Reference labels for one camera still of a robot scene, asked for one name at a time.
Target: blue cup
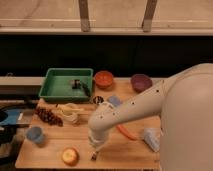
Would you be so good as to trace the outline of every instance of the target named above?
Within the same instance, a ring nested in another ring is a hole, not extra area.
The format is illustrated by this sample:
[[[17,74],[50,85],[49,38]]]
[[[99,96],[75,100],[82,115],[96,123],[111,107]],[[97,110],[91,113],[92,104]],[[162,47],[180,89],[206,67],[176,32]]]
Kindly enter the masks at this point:
[[[44,141],[44,134],[40,127],[34,126],[28,129],[26,138],[35,144],[41,144]]]

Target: orange fruit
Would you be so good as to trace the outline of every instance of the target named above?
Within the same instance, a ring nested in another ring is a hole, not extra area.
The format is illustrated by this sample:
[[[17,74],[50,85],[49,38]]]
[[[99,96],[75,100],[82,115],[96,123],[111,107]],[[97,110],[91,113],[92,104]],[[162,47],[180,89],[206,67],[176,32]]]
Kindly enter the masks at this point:
[[[74,148],[66,148],[62,153],[62,160],[64,163],[73,166],[78,161],[78,152]]]

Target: orange bowl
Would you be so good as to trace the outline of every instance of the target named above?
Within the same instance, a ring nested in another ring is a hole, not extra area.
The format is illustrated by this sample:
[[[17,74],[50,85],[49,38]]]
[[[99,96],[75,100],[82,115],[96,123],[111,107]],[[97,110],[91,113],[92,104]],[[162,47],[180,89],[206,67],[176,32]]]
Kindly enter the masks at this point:
[[[101,88],[105,89],[110,87],[114,82],[114,76],[109,71],[99,71],[94,76],[95,84]]]

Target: green plastic bin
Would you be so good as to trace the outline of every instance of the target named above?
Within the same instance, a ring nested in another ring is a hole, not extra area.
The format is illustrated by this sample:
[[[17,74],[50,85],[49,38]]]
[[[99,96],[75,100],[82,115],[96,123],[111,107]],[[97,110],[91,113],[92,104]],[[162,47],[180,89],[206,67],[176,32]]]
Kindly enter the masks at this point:
[[[83,88],[73,89],[71,82],[80,80],[92,94],[93,69],[91,68],[50,68],[47,71],[39,97],[45,101],[85,102],[89,101]]]

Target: bunch of grapes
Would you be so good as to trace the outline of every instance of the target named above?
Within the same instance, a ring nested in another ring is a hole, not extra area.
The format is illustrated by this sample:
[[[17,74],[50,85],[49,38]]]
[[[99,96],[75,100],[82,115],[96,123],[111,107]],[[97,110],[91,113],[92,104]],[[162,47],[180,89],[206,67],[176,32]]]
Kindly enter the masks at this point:
[[[51,110],[47,110],[45,108],[37,107],[35,110],[35,114],[43,121],[48,123],[49,125],[58,125],[63,126],[63,121],[60,117],[56,116],[52,113]]]

